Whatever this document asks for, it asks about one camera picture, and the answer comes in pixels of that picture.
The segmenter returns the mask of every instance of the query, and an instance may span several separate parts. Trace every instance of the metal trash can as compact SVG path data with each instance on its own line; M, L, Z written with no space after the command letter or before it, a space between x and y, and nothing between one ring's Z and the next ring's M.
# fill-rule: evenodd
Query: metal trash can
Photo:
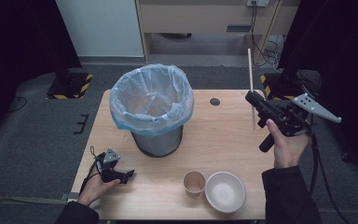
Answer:
M194 110L186 74L159 63L123 75L109 101L117 127L131 131L137 147L150 157L167 156L179 147Z

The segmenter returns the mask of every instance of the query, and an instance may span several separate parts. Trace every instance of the wall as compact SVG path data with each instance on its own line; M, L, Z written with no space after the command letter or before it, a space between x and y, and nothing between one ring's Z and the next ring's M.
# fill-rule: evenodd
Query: wall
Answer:
M144 57L134 0L56 2L80 58Z

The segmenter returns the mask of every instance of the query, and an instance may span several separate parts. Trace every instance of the brown paper cup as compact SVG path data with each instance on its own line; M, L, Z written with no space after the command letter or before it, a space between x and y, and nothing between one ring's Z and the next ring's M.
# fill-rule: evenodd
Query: brown paper cup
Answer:
M186 192L189 196L198 196L205 189L205 176L198 171L191 171L185 175L183 180Z

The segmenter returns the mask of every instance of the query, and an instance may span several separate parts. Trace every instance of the blue plastic bag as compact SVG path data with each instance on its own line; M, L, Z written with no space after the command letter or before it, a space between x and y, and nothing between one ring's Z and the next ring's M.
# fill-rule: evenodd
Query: blue plastic bag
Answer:
M109 104L119 129L156 136L191 119L194 95L181 69L149 64L124 74L112 88Z

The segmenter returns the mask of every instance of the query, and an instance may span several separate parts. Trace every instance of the white bowl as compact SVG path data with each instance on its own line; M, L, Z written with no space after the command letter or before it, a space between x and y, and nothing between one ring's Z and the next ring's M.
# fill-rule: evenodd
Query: white bowl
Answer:
M229 172L217 172L206 183L205 194L208 202L216 210L233 213L245 202L245 186L239 178Z

